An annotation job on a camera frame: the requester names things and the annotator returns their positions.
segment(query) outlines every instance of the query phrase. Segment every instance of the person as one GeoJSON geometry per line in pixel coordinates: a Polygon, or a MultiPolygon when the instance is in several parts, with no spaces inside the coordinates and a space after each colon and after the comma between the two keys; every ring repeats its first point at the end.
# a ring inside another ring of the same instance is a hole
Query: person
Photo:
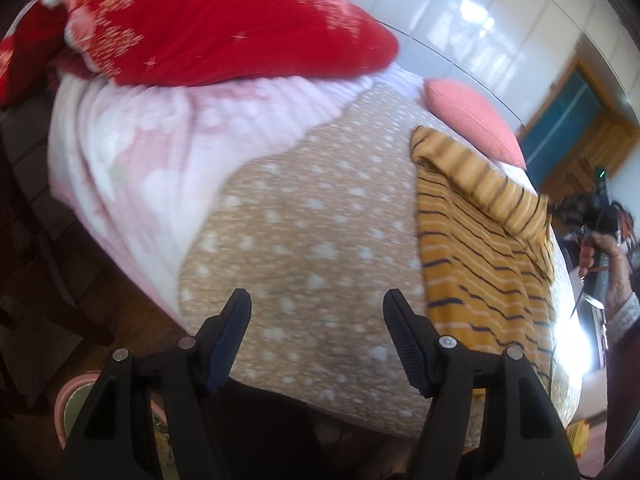
{"type": "Polygon", "coordinates": [[[609,255],[605,298],[607,335],[607,433],[605,462],[616,452],[640,408],[640,304],[633,291],[626,255],[614,237],[593,233],[580,250],[578,272],[595,271],[595,248],[609,255]]]}

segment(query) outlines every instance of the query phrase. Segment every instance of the cushion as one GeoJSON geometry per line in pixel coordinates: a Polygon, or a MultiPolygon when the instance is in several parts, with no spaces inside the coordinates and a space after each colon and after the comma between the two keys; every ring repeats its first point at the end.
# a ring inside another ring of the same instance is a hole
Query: cushion
{"type": "Polygon", "coordinates": [[[395,37],[346,0],[33,0],[0,43],[0,107],[64,43],[120,85],[349,77],[398,52],[395,37]]]}
{"type": "Polygon", "coordinates": [[[480,152],[527,169],[515,135],[480,92],[451,79],[427,79],[424,95],[429,111],[480,152]]]}

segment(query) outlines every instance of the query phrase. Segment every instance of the person's hand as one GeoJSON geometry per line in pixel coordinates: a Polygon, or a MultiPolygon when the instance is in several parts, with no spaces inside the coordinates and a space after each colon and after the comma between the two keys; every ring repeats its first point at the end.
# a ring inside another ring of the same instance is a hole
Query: person's hand
{"type": "Polygon", "coordinates": [[[589,272],[607,270],[593,267],[595,247],[609,255],[609,286],[605,299],[605,311],[607,319],[611,319],[633,293],[629,281],[629,266],[625,254],[613,236],[592,233],[582,241],[578,269],[581,277],[585,277],[589,272]]]}

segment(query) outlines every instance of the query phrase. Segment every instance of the wooden door frame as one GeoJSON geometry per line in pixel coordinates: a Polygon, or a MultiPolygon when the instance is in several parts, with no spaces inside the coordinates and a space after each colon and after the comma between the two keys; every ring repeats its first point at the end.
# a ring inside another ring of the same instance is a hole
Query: wooden door frame
{"type": "Polygon", "coordinates": [[[530,118],[527,124],[523,124],[520,128],[520,131],[517,135],[518,142],[522,142],[522,140],[529,134],[536,123],[542,118],[542,115],[551,106],[551,103],[554,101],[554,99],[558,97],[558,94],[560,93],[562,88],[564,88],[564,85],[566,85],[569,76],[575,70],[580,70],[580,72],[582,72],[582,74],[587,79],[587,83],[589,84],[590,88],[601,99],[606,109],[613,110],[615,112],[619,111],[615,101],[604,89],[604,85],[601,83],[598,75],[593,71],[593,69],[588,65],[587,61],[583,57],[576,54],[569,61],[560,77],[552,84],[549,94],[547,95],[545,101],[542,103],[538,111],[533,115],[532,118],[530,118]]]}

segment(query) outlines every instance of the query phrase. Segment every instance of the metal screw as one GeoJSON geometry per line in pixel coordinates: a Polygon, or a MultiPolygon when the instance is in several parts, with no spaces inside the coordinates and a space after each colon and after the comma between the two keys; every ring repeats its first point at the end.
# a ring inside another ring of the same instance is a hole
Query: metal screw
{"type": "Polygon", "coordinates": [[[440,343],[440,346],[442,346],[443,348],[448,348],[448,349],[455,348],[456,345],[458,344],[458,342],[456,341],[456,338],[450,335],[442,336],[440,339],[438,339],[438,343],[440,343]]]}
{"type": "Polygon", "coordinates": [[[518,359],[522,359],[524,354],[517,346],[510,346],[507,348],[507,355],[514,361],[517,361],[518,359]]]}
{"type": "Polygon", "coordinates": [[[196,346],[196,340],[191,336],[183,337],[178,341],[178,346],[183,350],[188,350],[189,348],[196,346]]]}
{"type": "Polygon", "coordinates": [[[126,348],[118,348],[114,353],[113,353],[113,360],[114,361],[124,361],[124,359],[126,359],[127,357],[129,357],[129,350],[127,350],[126,348]]]}

